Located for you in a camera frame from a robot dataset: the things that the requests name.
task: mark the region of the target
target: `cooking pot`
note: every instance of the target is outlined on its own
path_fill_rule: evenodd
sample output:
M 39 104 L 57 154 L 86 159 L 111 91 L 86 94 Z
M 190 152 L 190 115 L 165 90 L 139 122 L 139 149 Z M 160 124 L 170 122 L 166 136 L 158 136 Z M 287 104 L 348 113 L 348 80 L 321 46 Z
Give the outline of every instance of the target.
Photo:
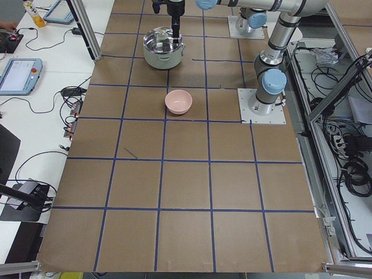
M 146 62 L 157 69 L 167 70 L 176 67 L 182 60 L 185 45 L 182 36 L 178 44 L 174 43 L 172 29 L 158 27 L 144 37 L 144 55 Z

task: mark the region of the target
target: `ceramic bowl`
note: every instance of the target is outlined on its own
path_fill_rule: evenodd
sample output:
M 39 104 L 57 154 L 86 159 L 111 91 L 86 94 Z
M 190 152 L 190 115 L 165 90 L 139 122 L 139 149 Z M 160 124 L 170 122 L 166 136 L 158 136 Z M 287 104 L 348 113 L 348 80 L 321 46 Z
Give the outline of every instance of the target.
M 165 105 L 175 115 L 183 115 L 190 109 L 192 97 L 187 91 L 181 89 L 173 90 L 165 97 Z

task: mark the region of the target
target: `table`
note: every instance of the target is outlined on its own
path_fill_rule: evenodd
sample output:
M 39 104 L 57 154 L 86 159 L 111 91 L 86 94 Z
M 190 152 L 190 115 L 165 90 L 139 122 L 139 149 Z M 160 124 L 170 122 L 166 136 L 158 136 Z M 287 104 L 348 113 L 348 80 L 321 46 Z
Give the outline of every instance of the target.
M 37 6 L 49 6 L 54 2 L 54 0 L 34 1 Z M 113 0 L 89 0 L 84 1 L 84 5 L 94 31 L 104 33 Z M 30 46 L 40 48 L 61 42 L 63 34 L 75 26 L 75 22 L 67 26 L 47 23 L 46 27 L 38 29 L 39 38 L 33 41 Z M 24 15 L 18 25 L 18 28 L 23 27 L 37 28 L 28 14 Z M 41 58 L 43 70 L 40 79 L 34 91 L 24 99 L 29 100 L 36 111 L 49 110 L 53 104 L 53 95 L 63 87 L 82 83 L 91 75 L 94 62 L 91 60 L 81 36 L 69 32 L 66 34 L 65 43 L 35 52 L 25 46 L 29 40 L 35 37 L 35 31 L 21 30 L 20 32 L 24 34 L 22 42 L 14 54 L 9 54 L 0 61 L 0 71 L 4 70 L 10 58 Z M 101 44 L 103 36 L 97 34 L 96 37 Z M 9 98 L 10 96 L 0 96 L 0 103 Z M 9 179 L 14 179 L 15 171 L 30 156 L 44 151 L 63 151 L 58 147 L 59 144 L 70 145 L 70 140 L 63 138 L 63 124 L 59 116 L 59 108 L 63 99 L 58 95 L 55 100 L 55 109 L 51 113 L 40 115 L 33 114 L 28 108 L 28 104 L 20 100 L 11 100 L 0 107 L 0 111 L 3 113 L 0 123 L 21 139 L 19 154 Z M 62 115 L 67 116 L 68 114 L 69 109 L 64 106 Z M 23 179 L 31 177 L 45 181 L 57 188 L 65 161 L 66 157 L 61 154 L 41 155 L 25 165 L 19 177 Z M 13 184 L 15 184 L 14 181 L 7 183 L 8 186 Z M 2 197 L 0 201 L 5 202 L 6 198 Z M 47 223 L 48 219 L 49 213 L 43 213 L 39 222 Z M 0 221 L 0 238 L 2 239 L 0 242 L 0 264 L 6 260 L 19 224 L 19 222 Z

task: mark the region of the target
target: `yellow bottle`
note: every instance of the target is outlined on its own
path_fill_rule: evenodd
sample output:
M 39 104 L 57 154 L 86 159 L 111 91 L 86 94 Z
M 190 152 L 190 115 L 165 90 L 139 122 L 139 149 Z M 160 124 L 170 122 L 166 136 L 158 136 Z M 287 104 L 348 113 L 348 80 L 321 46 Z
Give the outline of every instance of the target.
M 23 0 L 23 6 L 26 9 L 26 12 L 32 17 L 37 27 L 41 28 L 45 26 L 44 19 L 42 19 L 42 17 L 39 15 L 31 1 Z

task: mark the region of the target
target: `metal base plate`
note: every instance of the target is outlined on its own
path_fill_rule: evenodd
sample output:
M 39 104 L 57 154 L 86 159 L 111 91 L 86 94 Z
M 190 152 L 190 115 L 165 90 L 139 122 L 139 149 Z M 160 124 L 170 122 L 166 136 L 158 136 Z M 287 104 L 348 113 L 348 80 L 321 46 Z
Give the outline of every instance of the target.
M 243 124 L 271 124 L 271 125 L 285 125 L 285 117 L 282 106 L 276 106 L 274 110 L 267 116 L 261 116 L 253 113 L 248 107 L 249 98 L 256 93 L 257 89 L 251 88 L 239 88 L 239 107 L 240 116 Z
M 230 31 L 230 38 L 235 39 L 252 39 L 252 40 L 263 40 L 265 39 L 265 34 L 263 32 L 262 28 L 257 28 L 256 31 L 252 33 L 244 33 L 243 35 L 240 34 L 235 27 L 235 24 L 237 23 L 240 16 L 228 16 L 228 29 Z

